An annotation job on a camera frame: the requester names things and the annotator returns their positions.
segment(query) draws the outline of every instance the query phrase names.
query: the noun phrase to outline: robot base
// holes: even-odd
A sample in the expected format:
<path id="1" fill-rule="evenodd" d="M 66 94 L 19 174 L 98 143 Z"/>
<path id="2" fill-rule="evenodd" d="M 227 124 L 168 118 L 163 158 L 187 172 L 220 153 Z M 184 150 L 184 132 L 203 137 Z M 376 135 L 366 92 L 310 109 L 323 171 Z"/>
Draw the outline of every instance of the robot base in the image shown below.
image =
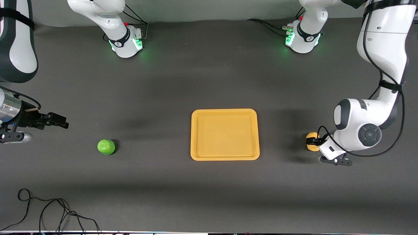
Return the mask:
<path id="1" fill-rule="evenodd" d="M 292 23 L 287 24 L 288 27 L 293 27 L 293 31 L 286 38 L 285 45 L 292 48 L 297 53 L 305 54 L 318 45 L 318 40 L 321 35 L 311 42 L 305 42 L 302 36 L 299 35 L 298 31 L 295 30 L 299 24 L 300 20 L 295 20 Z"/>
<path id="2" fill-rule="evenodd" d="M 133 26 L 127 26 L 126 28 L 130 31 L 130 37 L 123 47 L 116 47 L 109 41 L 112 50 L 121 58 L 130 58 L 143 49 L 141 29 Z"/>

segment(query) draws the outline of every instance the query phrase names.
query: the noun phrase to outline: yellow tray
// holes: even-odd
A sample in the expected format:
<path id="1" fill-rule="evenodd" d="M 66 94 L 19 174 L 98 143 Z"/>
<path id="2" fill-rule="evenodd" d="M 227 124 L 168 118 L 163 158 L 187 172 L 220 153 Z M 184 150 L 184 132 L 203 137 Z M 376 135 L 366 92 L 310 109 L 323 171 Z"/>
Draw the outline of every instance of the yellow tray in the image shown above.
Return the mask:
<path id="1" fill-rule="evenodd" d="M 191 157 L 196 161 L 255 160 L 260 156 L 252 109 L 196 110 L 191 115 Z"/>

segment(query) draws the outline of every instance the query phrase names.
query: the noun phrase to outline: lime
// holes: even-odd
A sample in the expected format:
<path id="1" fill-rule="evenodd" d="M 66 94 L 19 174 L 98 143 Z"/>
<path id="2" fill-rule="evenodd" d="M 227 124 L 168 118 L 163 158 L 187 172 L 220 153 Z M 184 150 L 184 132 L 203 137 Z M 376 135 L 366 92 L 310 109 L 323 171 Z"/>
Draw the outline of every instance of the lime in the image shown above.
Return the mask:
<path id="1" fill-rule="evenodd" d="M 115 143 L 111 140 L 101 140 L 97 144 L 97 149 L 104 155 L 110 155 L 115 151 Z"/>

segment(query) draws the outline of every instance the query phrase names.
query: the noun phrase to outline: gray table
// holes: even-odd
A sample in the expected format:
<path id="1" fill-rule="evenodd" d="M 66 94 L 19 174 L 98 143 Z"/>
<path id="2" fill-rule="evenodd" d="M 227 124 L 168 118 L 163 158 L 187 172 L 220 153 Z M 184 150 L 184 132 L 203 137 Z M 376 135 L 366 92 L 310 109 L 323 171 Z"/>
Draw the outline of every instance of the gray table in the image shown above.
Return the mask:
<path id="1" fill-rule="evenodd" d="M 317 48 L 301 55 L 255 22 L 158 23 L 131 59 L 118 58 L 99 27 L 38 28 L 38 74 L 13 88 L 66 116 L 70 128 L 31 129 L 32 142 L 0 146 L 1 226 L 23 216 L 16 194 L 26 187 L 66 198 L 103 230 L 417 234 L 413 33 L 406 128 L 393 151 L 333 166 L 300 140 L 320 125 L 333 128 L 341 99 L 367 98 L 377 86 L 377 70 L 356 51 L 360 26 L 331 19 Z M 258 160 L 191 159 L 191 113 L 209 108 L 257 111 Z M 398 127 L 364 153 L 387 148 Z M 118 140 L 116 154 L 97 151 L 104 138 Z M 34 202 L 11 229 L 36 230 L 43 205 Z M 61 210 L 45 213 L 46 229 L 55 229 Z M 75 220 L 66 229 L 78 230 Z"/>

